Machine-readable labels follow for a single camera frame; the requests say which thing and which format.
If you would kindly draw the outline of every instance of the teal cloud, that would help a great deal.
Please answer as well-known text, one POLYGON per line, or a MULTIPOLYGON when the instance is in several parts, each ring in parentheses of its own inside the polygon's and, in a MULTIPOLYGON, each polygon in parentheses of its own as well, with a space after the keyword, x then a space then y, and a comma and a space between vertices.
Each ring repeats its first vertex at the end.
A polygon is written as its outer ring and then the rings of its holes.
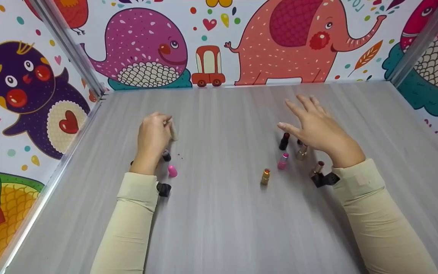
MULTIPOLYGON (((382 68, 386 70, 385 79, 393 73, 402 57, 403 52, 398 43, 390 50, 388 58, 383 62, 382 68)), ((438 116, 438 87, 427 82, 414 69, 410 70, 398 87, 398 91, 414 109, 425 108, 429 114, 438 116)))

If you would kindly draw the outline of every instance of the hand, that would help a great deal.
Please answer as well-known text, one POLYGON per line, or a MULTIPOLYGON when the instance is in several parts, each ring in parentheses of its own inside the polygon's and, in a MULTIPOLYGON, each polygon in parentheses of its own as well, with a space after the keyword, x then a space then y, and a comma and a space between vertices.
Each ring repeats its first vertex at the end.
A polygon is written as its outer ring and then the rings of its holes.
POLYGON ((138 132, 138 152, 130 172, 153 175, 160 157, 170 142, 170 115, 153 112, 146 116, 138 132))
POLYGON ((298 117, 302 128, 278 123, 280 129, 294 135, 313 149, 327 153, 334 167, 346 168, 365 160, 365 154, 358 143, 337 124, 315 97, 308 99, 297 95, 297 99, 304 106, 303 109, 290 100, 285 100, 285 103, 298 117))

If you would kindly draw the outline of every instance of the elephant ear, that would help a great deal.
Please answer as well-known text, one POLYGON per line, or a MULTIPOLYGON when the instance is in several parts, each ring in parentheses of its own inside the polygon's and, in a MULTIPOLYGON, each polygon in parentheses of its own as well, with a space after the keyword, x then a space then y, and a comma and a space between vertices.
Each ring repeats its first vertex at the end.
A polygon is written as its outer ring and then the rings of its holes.
POLYGON ((323 0, 282 0, 271 13, 271 38, 283 47, 306 45, 312 19, 323 0))

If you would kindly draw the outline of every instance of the white belly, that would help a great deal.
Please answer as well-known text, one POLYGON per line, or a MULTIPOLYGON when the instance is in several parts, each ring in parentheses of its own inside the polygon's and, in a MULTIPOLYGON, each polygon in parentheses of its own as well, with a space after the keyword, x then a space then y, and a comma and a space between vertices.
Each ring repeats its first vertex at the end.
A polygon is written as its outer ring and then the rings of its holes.
POLYGON ((86 118, 85 111, 74 102, 59 101, 54 104, 47 118, 47 135, 52 146, 65 153, 86 118))

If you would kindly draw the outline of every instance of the purple penguin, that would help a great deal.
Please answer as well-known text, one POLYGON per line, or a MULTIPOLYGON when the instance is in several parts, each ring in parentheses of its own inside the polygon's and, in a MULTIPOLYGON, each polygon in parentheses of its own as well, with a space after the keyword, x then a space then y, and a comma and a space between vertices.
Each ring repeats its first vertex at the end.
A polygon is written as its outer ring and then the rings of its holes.
POLYGON ((56 76, 33 45, 0 44, 0 106, 19 114, 7 136, 26 132, 44 154, 60 159, 83 125, 90 108, 68 83, 68 71, 56 76))

